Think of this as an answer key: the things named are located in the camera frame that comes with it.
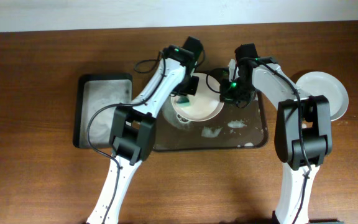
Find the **pink white plate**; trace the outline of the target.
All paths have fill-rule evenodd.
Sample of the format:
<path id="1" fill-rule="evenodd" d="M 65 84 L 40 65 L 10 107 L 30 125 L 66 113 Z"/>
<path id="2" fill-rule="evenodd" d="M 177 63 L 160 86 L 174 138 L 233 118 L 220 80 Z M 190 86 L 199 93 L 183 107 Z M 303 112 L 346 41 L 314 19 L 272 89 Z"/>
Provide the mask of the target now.
<path id="1" fill-rule="evenodd" d="M 171 97 L 173 109 L 182 118 L 189 121 L 202 122 L 212 119 L 223 109 L 224 103 L 220 102 L 220 94 L 208 88 L 205 73 L 194 73 L 199 78 L 195 95 L 188 95 L 188 101 L 179 103 L 180 96 Z"/>

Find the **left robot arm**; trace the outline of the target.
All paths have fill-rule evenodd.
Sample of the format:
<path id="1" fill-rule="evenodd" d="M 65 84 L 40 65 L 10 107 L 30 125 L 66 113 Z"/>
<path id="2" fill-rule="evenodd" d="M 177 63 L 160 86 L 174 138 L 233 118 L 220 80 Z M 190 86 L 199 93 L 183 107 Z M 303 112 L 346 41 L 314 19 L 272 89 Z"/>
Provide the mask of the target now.
<path id="1" fill-rule="evenodd" d="M 165 100 L 186 87 L 198 66 L 203 47 L 171 45 L 158 53 L 152 78 L 130 103 L 115 103 L 97 110 L 90 120 L 113 109 L 111 152 L 92 150 L 110 160 L 109 171 L 87 223 L 118 223 L 119 213 L 131 180 L 150 155 L 156 135 L 156 120 Z"/>

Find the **pale green plate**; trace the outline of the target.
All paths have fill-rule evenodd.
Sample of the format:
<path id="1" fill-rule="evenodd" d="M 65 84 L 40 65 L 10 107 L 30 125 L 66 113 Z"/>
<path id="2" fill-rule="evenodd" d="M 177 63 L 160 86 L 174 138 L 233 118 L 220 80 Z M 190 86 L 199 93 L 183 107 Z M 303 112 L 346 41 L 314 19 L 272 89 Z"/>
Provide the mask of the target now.
<path id="1" fill-rule="evenodd" d="M 349 106 L 349 96 L 344 85 L 325 72 L 309 72 L 302 75 L 296 85 L 313 96 L 323 95 L 329 101 L 331 121 L 340 119 Z"/>

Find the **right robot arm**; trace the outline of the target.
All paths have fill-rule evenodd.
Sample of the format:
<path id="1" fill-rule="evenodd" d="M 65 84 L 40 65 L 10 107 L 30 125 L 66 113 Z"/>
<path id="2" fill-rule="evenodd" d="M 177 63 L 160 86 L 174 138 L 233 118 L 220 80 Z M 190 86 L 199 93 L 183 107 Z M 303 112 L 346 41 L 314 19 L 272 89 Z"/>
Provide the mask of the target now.
<path id="1" fill-rule="evenodd" d="M 239 101 L 240 93 L 262 92 L 277 110 L 275 151 L 283 165 L 275 223 L 309 223 L 313 182 L 331 153 L 331 115 L 328 99 L 296 86 L 271 57 L 242 57 L 228 65 L 221 96 Z"/>

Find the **green yellow sponge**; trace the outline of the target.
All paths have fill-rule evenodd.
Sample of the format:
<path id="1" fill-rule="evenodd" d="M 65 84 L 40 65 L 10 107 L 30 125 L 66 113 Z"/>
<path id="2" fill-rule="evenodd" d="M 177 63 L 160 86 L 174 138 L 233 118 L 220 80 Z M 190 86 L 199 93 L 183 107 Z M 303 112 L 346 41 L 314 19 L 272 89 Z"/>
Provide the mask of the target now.
<path id="1" fill-rule="evenodd" d="M 188 107 L 191 105 L 190 103 L 190 99 L 188 96 L 180 96 L 175 104 L 178 106 L 178 107 L 181 107 L 181 108 L 185 108 L 185 107 Z"/>

